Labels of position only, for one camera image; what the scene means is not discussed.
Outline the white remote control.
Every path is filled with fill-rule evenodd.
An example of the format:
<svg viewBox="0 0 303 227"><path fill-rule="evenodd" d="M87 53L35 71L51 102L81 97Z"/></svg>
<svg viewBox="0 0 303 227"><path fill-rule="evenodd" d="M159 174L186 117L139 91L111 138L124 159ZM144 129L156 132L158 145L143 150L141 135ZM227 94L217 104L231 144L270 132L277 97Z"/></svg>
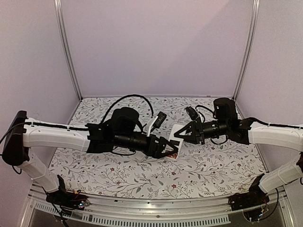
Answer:
<svg viewBox="0 0 303 227"><path fill-rule="evenodd" d="M180 125L180 124L174 124L173 127L172 127L172 129L171 129L170 135L169 135L169 140L177 140L177 141L179 141L178 151L181 150L181 147L182 147L182 144L183 144L184 140L174 137L174 133L176 131L178 131L179 129L181 129L182 126L183 125Z"/></svg>

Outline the white battery cover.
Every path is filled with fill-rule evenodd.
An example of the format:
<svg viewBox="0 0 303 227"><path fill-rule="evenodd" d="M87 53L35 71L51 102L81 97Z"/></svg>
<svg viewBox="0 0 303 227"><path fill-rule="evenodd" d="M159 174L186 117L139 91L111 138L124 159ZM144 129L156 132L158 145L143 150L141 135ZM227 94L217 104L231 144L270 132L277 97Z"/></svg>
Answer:
<svg viewBox="0 0 303 227"><path fill-rule="evenodd" d="M144 160L145 160L145 158L146 158L146 156L145 156L145 155L137 155L137 156L135 157L135 159L136 159L137 161L139 161L139 162L144 161Z"/></svg>

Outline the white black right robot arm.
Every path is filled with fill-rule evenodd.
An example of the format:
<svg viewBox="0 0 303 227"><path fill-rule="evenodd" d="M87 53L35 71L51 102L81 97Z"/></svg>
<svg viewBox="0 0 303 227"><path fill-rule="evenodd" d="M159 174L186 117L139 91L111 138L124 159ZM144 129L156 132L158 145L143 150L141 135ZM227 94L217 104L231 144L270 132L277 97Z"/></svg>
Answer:
<svg viewBox="0 0 303 227"><path fill-rule="evenodd" d="M174 137L192 144L204 144L205 139L222 135L239 144L267 144L303 152L303 127L265 123L250 117L239 119L235 102L229 98L214 100L214 120L202 122L197 111L186 108L191 122L174 133ZM255 206L263 195L280 186L289 184L303 176L303 159L288 162L272 172L258 176L245 195L248 206Z"/></svg>

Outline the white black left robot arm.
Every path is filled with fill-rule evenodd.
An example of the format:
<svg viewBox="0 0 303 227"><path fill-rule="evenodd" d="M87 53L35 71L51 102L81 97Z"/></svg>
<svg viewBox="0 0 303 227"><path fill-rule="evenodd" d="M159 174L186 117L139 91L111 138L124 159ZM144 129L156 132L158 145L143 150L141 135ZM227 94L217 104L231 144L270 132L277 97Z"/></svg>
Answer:
<svg viewBox="0 0 303 227"><path fill-rule="evenodd" d="M166 115L160 112L143 127L139 113L123 107L115 109L111 118L100 124L71 126L37 121L27 117L26 111L19 111L2 138L2 159L25 171L60 205L67 205L71 199L63 179L30 152L31 147L69 148L93 154L112 152L114 147L121 147L159 159L178 153L178 147L171 141L151 133L165 118Z"/></svg>

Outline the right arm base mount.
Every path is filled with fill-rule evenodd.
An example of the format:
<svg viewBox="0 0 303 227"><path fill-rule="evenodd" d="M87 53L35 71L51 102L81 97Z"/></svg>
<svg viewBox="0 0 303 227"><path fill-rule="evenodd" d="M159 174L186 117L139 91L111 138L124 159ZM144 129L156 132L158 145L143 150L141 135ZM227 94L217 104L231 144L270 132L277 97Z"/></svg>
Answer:
<svg viewBox="0 0 303 227"><path fill-rule="evenodd" d="M228 197L228 204L232 211L246 209L269 202L269 196L263 192L259 183L265 174L261 174L255 178L246 193L235 193Z"/></svg>

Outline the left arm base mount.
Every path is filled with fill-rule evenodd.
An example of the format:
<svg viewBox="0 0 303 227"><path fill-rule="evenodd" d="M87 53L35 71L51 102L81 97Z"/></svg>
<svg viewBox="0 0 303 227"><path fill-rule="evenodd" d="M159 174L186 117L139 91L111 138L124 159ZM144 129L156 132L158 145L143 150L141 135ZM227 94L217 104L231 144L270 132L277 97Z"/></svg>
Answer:
<svg viewBox="0 0 303 227"><path fill-rule="evenodd" d="M59 205L61 208L68 210L84 210L90 205L88 197L80 193L80 190L68 192L65 189L65 183L61 176L57 175L59 181L58 190L47 192L46 201Z"/></svg>

